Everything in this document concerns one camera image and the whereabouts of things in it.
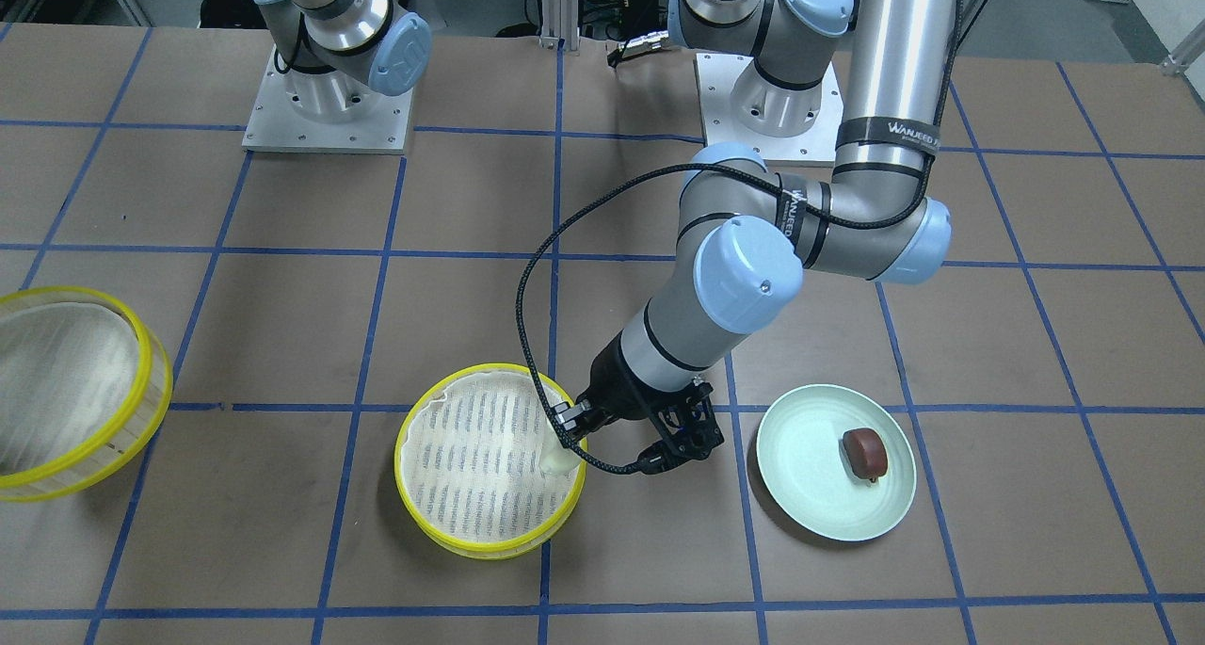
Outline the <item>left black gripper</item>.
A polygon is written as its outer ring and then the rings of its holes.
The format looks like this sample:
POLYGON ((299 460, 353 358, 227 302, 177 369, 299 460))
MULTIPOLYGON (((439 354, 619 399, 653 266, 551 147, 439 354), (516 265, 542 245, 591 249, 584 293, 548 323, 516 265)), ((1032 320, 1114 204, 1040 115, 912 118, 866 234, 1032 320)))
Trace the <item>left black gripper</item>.
POLYGON ((647 422, 656 430, 676 430, 682 416, 698 416, 703 395, 694 386, 664 392, 649 387, 630 369, 616 335, 590 362, 589 385, 576 404, 554 406, 554 433, 560 442, 581 442, 586 435, 619 420, 647 422))

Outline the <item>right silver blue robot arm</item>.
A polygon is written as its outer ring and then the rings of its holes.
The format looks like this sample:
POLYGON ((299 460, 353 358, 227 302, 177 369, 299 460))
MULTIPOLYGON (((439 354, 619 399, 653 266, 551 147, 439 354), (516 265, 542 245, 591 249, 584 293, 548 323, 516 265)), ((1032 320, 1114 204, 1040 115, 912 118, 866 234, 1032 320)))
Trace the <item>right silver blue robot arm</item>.
POLYGON ((287 102, 322 124, 353 121, 425 74, 433 33, 400 0, 253 0, 274 39, 270 69, 287 102))

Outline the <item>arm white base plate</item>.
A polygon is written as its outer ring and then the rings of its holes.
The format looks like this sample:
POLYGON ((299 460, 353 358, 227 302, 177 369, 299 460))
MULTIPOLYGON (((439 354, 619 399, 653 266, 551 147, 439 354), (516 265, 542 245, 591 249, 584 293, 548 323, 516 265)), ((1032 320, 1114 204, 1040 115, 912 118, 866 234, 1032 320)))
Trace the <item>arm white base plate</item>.
POLYGON ((699 105, 706 146, 745 143, 769 165, 831 166, 844 117, 835 68, 804 90, 762 78, 748 55, 696 54, 699 105))
POLYGON ((405 154, 415 89, 387 96, 340 71, 283 70, 283 57, 274 48, 245 127, 243 149, 275 154, 405 154))

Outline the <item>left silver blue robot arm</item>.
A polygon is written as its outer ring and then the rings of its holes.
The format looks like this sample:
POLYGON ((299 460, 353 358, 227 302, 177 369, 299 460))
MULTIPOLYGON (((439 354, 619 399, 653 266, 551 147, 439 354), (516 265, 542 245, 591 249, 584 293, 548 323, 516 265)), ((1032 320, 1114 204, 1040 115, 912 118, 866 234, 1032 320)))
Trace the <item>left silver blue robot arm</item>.
POLYGON ((649 420, 675 455, 719 438, 703 375, 762 332, 804 272, 916 285, 951 221, 925 193, 962 0, 668 0, 696 52, 705 147, 681 168, 675 264, 546 411, 564 446, 649 420))

